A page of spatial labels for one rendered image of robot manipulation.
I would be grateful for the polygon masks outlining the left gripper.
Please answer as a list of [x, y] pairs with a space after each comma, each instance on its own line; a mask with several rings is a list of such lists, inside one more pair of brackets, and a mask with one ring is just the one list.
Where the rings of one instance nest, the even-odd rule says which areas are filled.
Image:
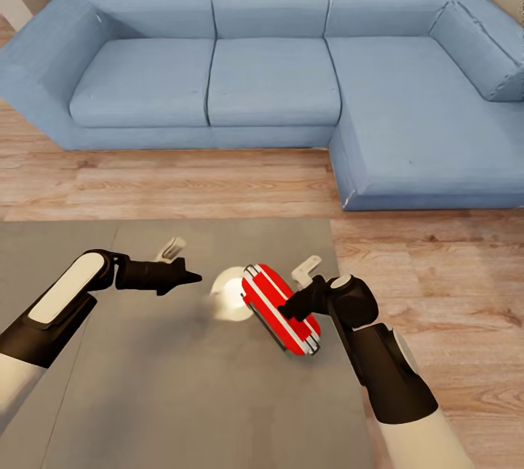
[[146, 277], [141, 290], [156, 291], [157, 296], [164, 296], [174, 286], [182, 283], [199, 282], [202, 276], [186, 271], [185, 259], [177, 257], [171, 264], [145, 261]]

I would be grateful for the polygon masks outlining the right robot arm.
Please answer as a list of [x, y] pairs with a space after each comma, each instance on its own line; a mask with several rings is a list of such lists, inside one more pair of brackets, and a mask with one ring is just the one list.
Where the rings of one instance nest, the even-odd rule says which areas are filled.
[[309, 276], [322, 260], [312, 256], [292, 272], [298, 291], [278, 310], [303, 321], [331, 315], [354, 372], [366, 386], [393, 469], [477, 469], [460, 438], [418, 374], [405, 338], [378, 319], [378, 305], [365, 281], [345, 275], [328, 282]]

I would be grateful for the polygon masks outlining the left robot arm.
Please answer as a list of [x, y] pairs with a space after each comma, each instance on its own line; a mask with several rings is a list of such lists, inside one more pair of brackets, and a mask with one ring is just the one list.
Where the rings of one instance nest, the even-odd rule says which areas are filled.
[[85, 251], [33, 304], [0, 334], [0, 436], [41, 377], [97, 304], [89, 291], [117, 289], [156, 291], [164, 296], [174, 286], [199, 282], [177, 257], [186, 246], [172, 238], [155, 261], [132, 261], [127, 254]]

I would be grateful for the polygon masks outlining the radio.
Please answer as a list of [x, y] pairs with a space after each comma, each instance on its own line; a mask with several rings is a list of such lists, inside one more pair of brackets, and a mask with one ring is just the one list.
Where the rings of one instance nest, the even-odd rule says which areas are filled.
[[[245, 267], [242, 278], [242, 299], [246, 305], [252, 303], [259, 315], [265, 319], [270, 328], [267, 331], [283, 351], [291, 350], [295, 355], [310, 353], [315, 355], [319, 350], [321, 329], [312, 315], [303, 321], [293, 316], [288, 320], [279, 310], [293, 296], [287, 283], [269, 266], [250, 264]], [[280, 341], [281, 340], [281, 341]]]

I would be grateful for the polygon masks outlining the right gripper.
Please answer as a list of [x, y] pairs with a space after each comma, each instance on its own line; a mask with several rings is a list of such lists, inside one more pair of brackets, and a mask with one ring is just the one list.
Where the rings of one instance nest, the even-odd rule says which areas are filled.
[[284, 306], [278, 306], [278, 310], [288, 319], [292, 319], [293, 316], [297, 321], [303, 321], [308, 315], [312, 313], [319, 313], [326, 315], [326, 313], [319, 312], [316, 304], [314, 304], [314, 293], [322, 285], [326, 284], [327, 281], [321, 275], [316, 275], [312, 278], [311, 283], [306, 289], [297, 291], [291, 296]]

